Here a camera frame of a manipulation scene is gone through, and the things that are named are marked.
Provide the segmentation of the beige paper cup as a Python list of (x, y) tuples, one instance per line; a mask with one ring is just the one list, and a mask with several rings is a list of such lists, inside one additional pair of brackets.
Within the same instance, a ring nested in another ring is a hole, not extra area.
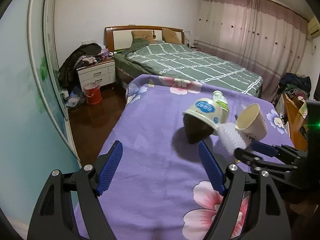
[(247, 106), (238, 116), (235, 128), (254, 140), (261, 140), (267, 135), (267, 125), (257, 103)]

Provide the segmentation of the white instant noodle bowl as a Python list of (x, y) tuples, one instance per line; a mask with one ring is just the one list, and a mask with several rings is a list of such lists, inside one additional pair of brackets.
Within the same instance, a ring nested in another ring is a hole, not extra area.
[(188, 142), (195, 144), (211, 135), (228, 118), (227, 112), (213, 99), (200, 98), (183, 113), (183, 124)]

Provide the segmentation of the clear plastic green-label cup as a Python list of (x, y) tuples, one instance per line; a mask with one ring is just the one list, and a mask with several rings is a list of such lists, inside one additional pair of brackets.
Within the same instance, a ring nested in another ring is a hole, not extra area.
[(248, 107), (247, 104), (241, 103), (237, 106), (235, 111), (235, 119), (237, 120), (239, 115)]

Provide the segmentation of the white green drink bottle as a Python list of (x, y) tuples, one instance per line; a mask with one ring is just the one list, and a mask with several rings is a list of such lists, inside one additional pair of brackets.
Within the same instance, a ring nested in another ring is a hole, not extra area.
[(223, 93), (219, 90), (215, 90), (212, 93), (213, 101), (217, 103), (222, 109), (222, 118), (221, 123), (225, 123), (229, 116), (229, 107), (227, 103), (227, 99), (224, 97)]

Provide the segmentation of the clothes pile on desk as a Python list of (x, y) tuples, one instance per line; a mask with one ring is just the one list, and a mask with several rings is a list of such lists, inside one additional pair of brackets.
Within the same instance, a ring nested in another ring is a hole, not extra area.
[(279, 83), (277, 95), (287, 94), (290, 98), (293, 96), (302, 96), (308, 100), (311, 92), (311, 79), (309, 76), (298, 76), (293, 73), (285, 73)]

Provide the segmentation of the purple floral blanket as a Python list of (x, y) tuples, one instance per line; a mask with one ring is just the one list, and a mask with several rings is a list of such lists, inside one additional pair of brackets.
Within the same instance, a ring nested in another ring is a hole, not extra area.
[(210, 99), (216, 85), (141, 75), (100, 154), (115, 141), (123, 156), (110, 187), (99, 197), (116, 239), (205, 239), (222, 206), (190, 144), (183, 113)]

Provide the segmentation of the pink striped curtain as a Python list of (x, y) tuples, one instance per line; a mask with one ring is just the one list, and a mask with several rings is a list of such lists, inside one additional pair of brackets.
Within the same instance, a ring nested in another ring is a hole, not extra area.
[(308, 21), (271, 0), (202, 0), (194, 44), (263, 78), (272, 100), (286, 73), (296, 73), (307, 42)]

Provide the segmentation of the red plastic bucket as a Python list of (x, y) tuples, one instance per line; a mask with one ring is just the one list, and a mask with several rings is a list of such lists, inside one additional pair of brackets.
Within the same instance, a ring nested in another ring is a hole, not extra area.
[(84, 87), (84, 95), (88, 105), (97, 105), (101, 103), (102, 97), (100, 92), (100, 85), (97, 82), (92, 82)]

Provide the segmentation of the green plaid bed quilt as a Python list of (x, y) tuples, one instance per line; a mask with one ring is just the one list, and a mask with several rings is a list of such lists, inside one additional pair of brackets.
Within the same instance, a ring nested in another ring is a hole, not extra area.
[(159, 41), (126, 54), (150, 74), (213, 85), (259, 97), (263, 78), (231, 61), (186, 45)]

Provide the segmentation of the white bedside nightstand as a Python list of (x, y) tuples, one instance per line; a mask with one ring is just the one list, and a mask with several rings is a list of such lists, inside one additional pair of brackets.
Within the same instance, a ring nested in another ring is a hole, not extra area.
[(80, 68), (78, 76), (82, 91), (89, 83), (98, 83), (99, 86), (109, 85), (116, 82), (116, 68), (114, 59), (103, 61), (88, 67)]

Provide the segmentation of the brown pillow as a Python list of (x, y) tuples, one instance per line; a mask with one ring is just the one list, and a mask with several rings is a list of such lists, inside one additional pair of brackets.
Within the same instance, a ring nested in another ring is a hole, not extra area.
[(171, 29), (162, 28), (162, 35), (166, 43), (182, 44), (176, 32)]
[(133, 39), (143, 39), (149, 41), (151, 44), (156, 43), (151, 30), (133, 30), (131, 34)]

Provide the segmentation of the dark clothes pile on nightstand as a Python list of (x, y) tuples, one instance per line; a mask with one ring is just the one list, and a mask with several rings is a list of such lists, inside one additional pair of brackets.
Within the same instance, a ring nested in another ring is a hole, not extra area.
[(108, 52), (103, 51), (97, 43), (83, 44), (69, 55), (59, 69), (59, 85), (71, 92), (75, 87), (81, 89), (78, 70), (99, 63), (108, 58)]

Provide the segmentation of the left brown pillow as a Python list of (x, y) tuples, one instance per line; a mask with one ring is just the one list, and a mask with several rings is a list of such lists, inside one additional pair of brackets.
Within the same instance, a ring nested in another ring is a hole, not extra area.
[(151, 30), (133, 30), (131, 34), (133, 39), (143, 39), (149, 41), (151, 44), (156, 43)]

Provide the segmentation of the sliding wardrobe door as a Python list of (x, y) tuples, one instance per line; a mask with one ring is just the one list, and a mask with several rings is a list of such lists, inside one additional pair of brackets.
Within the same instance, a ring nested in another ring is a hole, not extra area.
[(59, 86), (59, 67), (54, 36), (55, 0), (29, 0), (27, 12), (27, 42), (31, 70), (41, 102), (60, 138), (79, 161), (63, 90)]

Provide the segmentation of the wall air conditioner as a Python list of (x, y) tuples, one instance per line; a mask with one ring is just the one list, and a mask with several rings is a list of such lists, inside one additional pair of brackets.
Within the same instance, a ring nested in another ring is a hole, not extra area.
[(311, 40), (320, 36), (320, 23), (314, 15), (308, 23), (307, 39)]

